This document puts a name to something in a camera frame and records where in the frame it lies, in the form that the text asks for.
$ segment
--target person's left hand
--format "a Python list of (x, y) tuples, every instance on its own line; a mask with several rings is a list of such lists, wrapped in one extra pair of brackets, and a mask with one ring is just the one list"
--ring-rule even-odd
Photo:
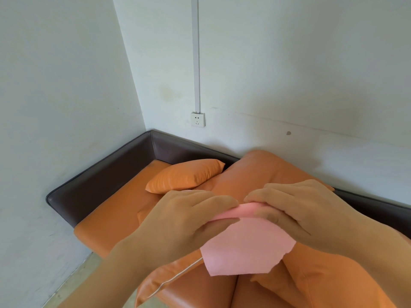
[(169, 191), (140, 227), (124, 241), (154, 270), (202, 247), (239, 218), (210, 221), (238, 206), (228, 195), (211, 191)]

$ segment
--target hand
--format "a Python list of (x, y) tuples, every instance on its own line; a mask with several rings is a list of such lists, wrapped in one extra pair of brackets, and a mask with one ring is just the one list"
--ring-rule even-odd
[(229, 218), (208, 222), (237, 206), (233, 197), (215, 196), (211, 191), (169, 191), (126, 240), (154, 270), (199, 249), (239, 221)]
[(266, 184), (244, 201), (272, 206), (255, 215), (275, 223), (296, 241), (347, 257), (362, 248), (366, 233), (380, 225), (313, 179), (290, 185)]

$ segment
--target electrical outlet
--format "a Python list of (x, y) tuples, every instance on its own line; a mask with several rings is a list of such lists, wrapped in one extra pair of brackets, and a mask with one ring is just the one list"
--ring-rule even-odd
[(204, 113), (191, 113), (191, 126), (205, 127), (206, 115)]

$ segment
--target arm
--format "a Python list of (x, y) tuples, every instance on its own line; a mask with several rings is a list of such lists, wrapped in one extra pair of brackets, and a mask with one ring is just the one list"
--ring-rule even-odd
[(209, 191), (170, 191), (59, 308), (121, 308), (154, 269), (203, 246), (238, 218), (208, 222), (238, 202)]
[(411, 245), (392, 228), (354, 210), (315, 180), (267, 184), (246, 202), (265, 202), (256, 216), (296, 241), (358, 262), (398, 307), (411, 307)]

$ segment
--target forearm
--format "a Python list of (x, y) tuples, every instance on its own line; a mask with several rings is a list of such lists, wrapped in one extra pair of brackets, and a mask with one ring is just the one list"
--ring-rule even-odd
[(121, 308), (151, 272), (146, 263), (123, 240), (59, 308)]
[(359, 246), (356, 260), (398, 308), (411, 307), (411, 245), (392, 228), (373, 225), (375, 232)]

